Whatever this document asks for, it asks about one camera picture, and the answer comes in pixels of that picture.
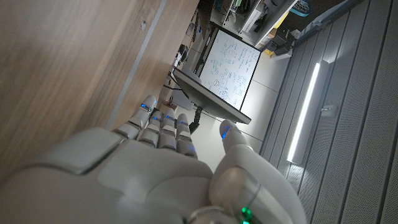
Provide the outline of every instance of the cable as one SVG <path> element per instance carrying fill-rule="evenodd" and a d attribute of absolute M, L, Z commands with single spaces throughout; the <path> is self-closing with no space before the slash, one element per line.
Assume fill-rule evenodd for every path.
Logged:
<path fill-rule="evenodd" d="M 191 45 L 192 45 L 192 43 L 193 43 L 193 42 L 192 42 L 192 39 L 191 39 L 191 42 L 189 43 L 189 47 L 188 47 L 188 50 L 189 50 L 189 51 L 191 51 Z"/>
<path fill-rule="evenodd" d="M 175 84 L 177 84 L 178 85 L 178 82 L 177 81 L 175 81 L 175 79 L 173 78 L 173 76 L 171 76 L 171 74 L 169 73 L 168 74 L 168 76 L 175 82 Z M 182 91 L 182 93 L 188 98 L 188 100 L 189 100 L 189 96 L 182 90 L 182 89 L 179 89 L 179 90 L 181 90 Z"/>
<path fill-rule="evenodd" d="M 198 109 L 198 105 L 193 104 L 193 107 L 192 107 L 192 108 L 195 109 L 195 110 L 197 110 L 197 109 Z M 206 112 L 206 113 L 208 113 L 208 115 L 211 115 L 211 113 L 209 113 L 207 110 L 204 110 L 203 108 L 202 108 L 201 110 L 204 111 L 204 112 Z"/>
<path fill-rule="evenodd" d="M 182 90 L 182 89 L 179 89 L 179 88 L 171 88 L 171 87 L 169 87 L 169 86 L 167 86 L 167 85 L 163 85 L 163 87 L 166 87 L 166 88 L 168 88 L 169 90 Z"/>
<path fill-rule="evenodd" d="M 226 10 L 226 8 L 225 8 L 224 5 L 222 5 L 222 7 L 224 8 L 224 10 L 225 10 L 226 12 L 229 12 L 229 10 Z"/>

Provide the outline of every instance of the perforated panel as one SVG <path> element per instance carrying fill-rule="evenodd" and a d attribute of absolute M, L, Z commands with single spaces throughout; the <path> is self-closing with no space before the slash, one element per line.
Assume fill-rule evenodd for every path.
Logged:
<path fill-rule="evenodd" d="M 298 47 L 296 51 L 296 56 L 292 63 L 292 68 L 290 69 L 290 73 L 286 81 L 285 89 L 282 93 L 279 93 L 282 94 L 282 97 L 280 98 L 278 108 L 276 109 L 275 119 L 273 121 L 273 124 L 271 127 L 268 127 L 271 129 L 271 131 L 269 131 L 268 140 L 267 142 L 265 142 L 263 158 L 265 158 L 267 161 L 269 161 L 269 158 L 271 157 L 272 154 L 272 150 L 274 148 L 275 140 L 279 132 L 279 127 L 282 122 L 283 113 L 286 109 L 286 105 L 289 100 L 290 92 L 292 91 L 294 80 L 296 79 L 297 70 L 299 69 L 299 65 L 305 50 L 305 46 L 306 44 L 302 44 Z"/>
<path fill-rule="evenodd" d="M 392 150 L 396 148 L 398 118 L 398 27 L 396 24 L 398 24 L 398 2 L 394 1 L 349 185 L 343 223 L 376 223 L 381 215 L 379 214 L 379 208 L 382 207 L 380 203 L 389 173 Z M 395 209 L 396 206 L 397 204 L 393 204 L 391 209 Z M 395 215 L 390 216 L 385 213 L 384 222 L 393 221 L 392 217 Z"/>
<path fill-rule="evenodd" d="M 330 65 L 330 67 L 332 69 L 334 68 L 334 61 L 337 58 L 337 52 L 338 52 L 338 49 L 339 49 L 339 46 L 341 43 L 341 39 L 343 37 L 343 32 L 344 32 L 344 28 L 345 28 L 347 19 L 348 19 L 348 13 L 341 16 L 339 19 L 337 19 L 331 25 L 330 36 L 329 36 L 328 43 L 326 45 L 326 49 L 325 49 L 322 59 L 329 63 L 333 63 L 333 65 Z M 325 83 L 325 86 L 329 86 L 330 77 L 328 79 L 326 79 L 326 82 L 327 83 Z M 325 99 L 326 89 L 324 89 L 324 92 L 322 94 L 323 94 L 323 96 L 321 97 L 321 99 L 323 101 Z M 315 122 L 313 125 L 314 126 L 312 127 L 311 133 L 310 133 L 310 139 L 314 138 L 315 130 L 317 129 L 316 126 L 318 125 L 318 121 Z M 290 182 L 290 184 L 292 184 L 294 189 L 298 190 L 300 187 L 300 183 L 303 178 L 304 167 L 307 164 L 308 156 L 309 156 L 311 148 L 312 148 L 312 143 L 313 143 L 312 141 L 309 141 L 307 144 L 307 148 L 305 150 L 304 159 L 303 159 L 302 164 L 297 165 L 297 166 L 291 165 L 291 167 L 290 167 L 287 180 Z"/>
<path fill-rule="evenodd" d="M 289 64 L 287 65 L 287 69 L 286 69 L 286 73 L 285 73 L 284 79 L 283 79 L 282 84 L 280 86 L 279 92 L 281 94 L 279 94 L 279 92 L 278 92 L 278 97 L 277 97 L 275 105 L 274 105 L 274 110 L 272 111 L 271 119 L 269 120 L 267 131 L 266 131 L 266 134 L 264 136 L 264 140 L 262 141 L 262 144 L 261 144 L 260 156 L 262 156 L 262 157 L 266 157 L 267 156 L 267 153 L 264 152 L 265 151 L 265 147 L 266 147 L 266 142 L 269 139 L 269 134 L 271 132 L 272 125 L 274 124 L 276 112 L 277 112 L 278 107 L 280 105 L 280 99 L 282 97 L 282 93 L 285 91 L 287 79 L 288 79 L 290 71 L 292 69 L 292 65 L 293 65 L 293 61 L 295 59 L 296 53 L 297 53 L 297 49 L 293 49 L 293 54 L 292 54 L 292 56 L 291 56 L 291 58 L 289 60 Z"/>
<path fill-rule="evenodd" d="M 359 43 L 320 190 L 314 223 L 338 223 L 376 74 L 390 0 L 373 1 Z"/>
<path fill-rule="evenodd" d="M 274 166 L 278 166 L 279 158 L 282 153 L 282 149 L 286 140 L 287 131 L 289 130 L 290 123 L 292 122 L 292 117 L 294 109 L 297 104 L 301 89 L 303 87 L 303 82 L 307 74 L 308 65 L 311 60 L 311 56 L 314 50 L 315 43 L 317 42 L 317 35 L 314 35 L 307 41 L 305 46 L 304 54 L 301 59 L 300 66 L 297 70 L 296 79 L 294 81 L 293 87 L 290 92 L 288 103 L 285 111 L 283 112 L 282 122 L 279 127 L 278 136 L 275 140 L 274 148 L 272 150 L 271 158 L 269 162 Z"/>
<path fill-rule="evenodd" d="M 384 202 L 381 223 L 398 223 L 398 146 L 395 148 L 394 162 L 392 163 L 390 182 Z"/>
<path fill-rule="evenodd" d="M 303 202 L 308 220 L 312 219 L 313 210 L 317 202 L 323 171 L 325 170 L 328 153 L 338 121 L 338 115 L 353 66 L 366 9 L 368 8 L 367 6 L 367 2 L 362 2 L 352 9 L 349 14 L 343 40 L 341 41 L 338 51 L 338 58 L 335 63 L 333 76 L 325 99 L 325 105 L 336 105 L 338 113 L 334 118 L 320 118 L 310 157 L 308 158 L 302 187 L 299 192 L 299 197 Z"/>
<path fill-rule="evenodd" d="M 287 173 L 289 171 L 290 162 L 287 161 L 286 158 L 287 158 L 287 154 L 289 153 L 289 150 L 290 150 L 290 145 L 292 143 L 295 129 L 297 127 L 297 122 L 299 120 L 299 116 L 300 116 L 300 113 L 302 110 L 305 95 L 307 94 L 308 86 L 309 86 L 310 80 L 312 78 L 313 69 L 315 68 L 316 63 L 319 63 L 322 60 L 323 52 L 325 51 L 325 47 L 326 47 L 326 43 L 329 38 L 330 30 L 331 30 L 331 26 L 328 26 L 326 29 L 319 32 L 317 42 L 313 49 L 311 61 L 308 65 L 307 71 L 305 72 L 306 75 L 305 75 L 305 80 L 302 85 L 302 89 L 301 89 L 300 93 L 297 94 L 298 100 L 296 100 L 294 102 L 295 108 L 290 113 L 285 114 L 285 116 L 292 115 L 292 116 L 286 116 L 286 118 L 284 118 L 284 119 L 290 120 L 290 125 L 289 125 L 289 127 L 285 127 L 286 130 L 284 132 L 280 132 L 281 137 L 285 138 L 285 140 L 284 140 L 284 144 L 282 146 L 282 148 L 283 148 L 282 154 L 279 156 L 279 159 L 277 157 L 275 158 L 275 159 L 278 159 L 277 168 L 278 168 L 279 172 L 281 172 L 282 175 L 284 175 L 284 176 L 287 176 Z"/>

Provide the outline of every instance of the shelf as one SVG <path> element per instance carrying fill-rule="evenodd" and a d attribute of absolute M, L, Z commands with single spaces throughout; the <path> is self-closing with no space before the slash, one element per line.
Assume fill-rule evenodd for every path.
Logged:
<path fill-rule="evenodd" d="M 231 10 L 232 4 L 233 4 L 233 0 L 224 0 L 222 7 L 221 7 L 221 14 L 222 14 L 222 20 L 221 23 L 224 23 L 227 15 L 229 14 L 229 11 Z"/>
<path fill-rule="evenodd" d="M 223 18 L 223 15 L 220 12 L 213 9 L 213 12 L 211 13 L 210 21 L 212 21 L 215 24 L 221 26 L 222 28 L 232 32 L 233 34 L 236 34 L 236 35 L 242 37 L 243 42 L 246 42 L 249 45 L 254 46 L 255 41 L 259 37 L 258 33 L 255 33 L 255 32 L 250 32 L 250 33 L 242 32 L 241 34 L 239 33 L 239 29 L 242 28 L 243 23 L 244 23 L 243 16 L 236 14 L 236 22 L 225 21 L 224 24 L 221 23 L 222 18 Z"/>
<path fill-rule="evenodd" d="M 290 9 L 293 7 L 293 5 L 297 1 L 298 0 L 284 1 L 284 3 L 279 6 L 279 9 L 276 10 L 276 12 L 273 12 L 267 18 L 266 23 L 263 25 L 263 28 L 259 32 L 254 32 L 253 27 L 249 32 L 239 32 L 245 23 L 245 18 L 239 14 L 236 14 L 236 22 L 231 22 L 231 21 L 226 21 L 225 15 L 223 15 L 222 13 L 213 9 L 211 12 L 210 21 L 212 21 L 215 24 L 219 25 L 220 27 L 232 32 L 233 34 L 236 34 L 237 36 L 242 37 L 243 42 L 246 42 L 249 45 L 254 46 L 257 49 L 261 49 L 262 48 L 261 42 L 263 41 L 263 39 L 268 35 L 268 33 L 272 30 L 272 28 L 278 23 L 280 18 L 282 18 L 287 12 L 290 11 Z"/>

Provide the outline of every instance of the whiteboard frame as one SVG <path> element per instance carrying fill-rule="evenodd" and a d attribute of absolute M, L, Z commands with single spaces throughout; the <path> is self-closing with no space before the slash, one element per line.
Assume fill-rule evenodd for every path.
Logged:
<path fill-rule="evenodd" d="M 173 72 L 173 76 L 178 82 L 177 85 L 187 93 L 189 100 L 209 114 L 243 124 L 249 124 L 251 122 L 251 118 L 242 113 L 242 111 L 221 99 L 181 70 L 176 68 Z"/>
<path fill-rule="evenodd" d="M 220 30 L 223 31 L 224 33 L 230 35 L 231 37 L 235 38 L 236 40 L 238 40 L 238 41 L 240 41 L 240 42 L 242 42 L 242 43 L 248 45 L 249 47 L 252 47 L 254 50 L 257 50 L 258 52 L 260 52 L 259 57 L 257 58 L 256 66 L 254 66 L 253 73 L 251 74 L 251 78 L 250 78 L 250 81 L 249 81 L 248 88 L 246 89 L 246 92 L 244 93 L 243 101 L 242 101 L 242 103 L 241 103 L 241 106 L 239 107 L 239 111 L 241 111 L 241 110 L 242 110 L 242 107 L 243 107 L 243 104 L 244 104 L 244 101 L 245 101 L 245 99 L 246 99 L 246 95 L 248 94 L 248 91 L 249 91 L 249 88 L 250 88 L 250 84 L 251 84 L 251 80 L 253 79 L 253 76 L 254 76 L 254 72 L 256 72 L 257 64 L 259 63 L 260 56 L 261 56 L 261 53 L 262 53 L 262 52 L 261 52 L 260 50 L 258 50 L 257 48 L 255 48 L 253 45 L 250 45 L 250 44 L 246 43 L 245 41 L 243 41 L 242 37 L 240 37 L 240 36 L 238 36 L 238 35 L 236 35 L 236 34 L 230 32 L 230 31 L 226 30 L 225 28 L 219 26 L 218 24 L 215 24 L 214 22 L 212 22 L 212 23 L 213 23 L 213 25 L 216 27 L 216 28 L 215 28 L 215 29 L 216 29 L 216 32 L 215 32 L 215 34 L 214 34 L 214 35 L 215 35 L 215 38 L 213 39 L 213 41 L 212 41 L 212 43 L 211 43 L 210 50 L 208 51 L 208 54 L 206 55 L 206 60 L 203 60 L 203 67 L 202 67 L 202 69 L 200 70 L 200 73 L 199 73 L 199 75 L 198 75 L 199 77 L 200 77 L 200 75 L 201 75 L 201 73 L 202 73 L 202 71 L 203 71 L 203 68 L 204 68 L 205 65 L 206 65 L 207 58 L 208 58 L 208 56 L 209 56 L 209 54 L 210 54 L 210 52 L 211 52 L 211 50 L 212 50 L 212 48 L 213 48 L 213 44 L 214 44 L 214 41 L 215 41 L 216 38 L 217 38 L 218 31 L 220 31 Z"/>

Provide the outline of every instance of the black cable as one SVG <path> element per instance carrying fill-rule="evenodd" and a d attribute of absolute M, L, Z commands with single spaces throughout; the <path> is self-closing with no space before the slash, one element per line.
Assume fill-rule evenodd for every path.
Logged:
<path fill-rule="evenodd" d="M 179 89 L 179 88 L 171 88 L 171 87 L 169 87 L 169 86 L 167 86 L 167 85 L 163 85 L 163 87 L 166 87 L 166 88 L 168 88 L 168 89 L 170 89 L 170 90 L 182 90 L 182 89 Z"/>
<path fill-rule="evenodd" d="M 171 76 L 170 73 L 168 74 L 168 76 L 175 82 L 175 84 L 178 85 L 178 82 L 173 78 L 173 76 Z M 183 93 L 183 94 L 188 98 L 188 100 L 189 100 L 189 96 L 188 96 L 182 89 L 179 89 L 179 90 L 181 90 L 182 93 Z"/>
<path fill-rule="evenodd" d="M 191 45 L 192 45 L 192 39 L 191 39 L 191 42 L 189 43 L 189 47 L 188 47 L 188 50 L 190 51 L 191 50 Z"/>
<path fill-rule="evenodd" d="M 193 107 L 192 107 L 193 109 L 195 109 L 195 110 L 197 110 L 198 109 L 198 106 L 196 105 L 196 104 L 193 104 Z M 204 110 L 204 109 L 201 109 L 202 111 L 204 111 L 204 112 L 206 112 L 206 113 L 208 113 L 208 115 L 211 115 L 211 113 L 209 113 L 209 111 L 207 111 L 207 110 Z"/>
<path fill-rule="evenodd" d="M 228 11 L 229 11 L 229 10 L 227 10 L 227 9 L 225 8 L 224 4 L 223 4 L 223 8 L 224 8 L 224 10 L 225 10 L 226 12 L 228 12 Z"/>

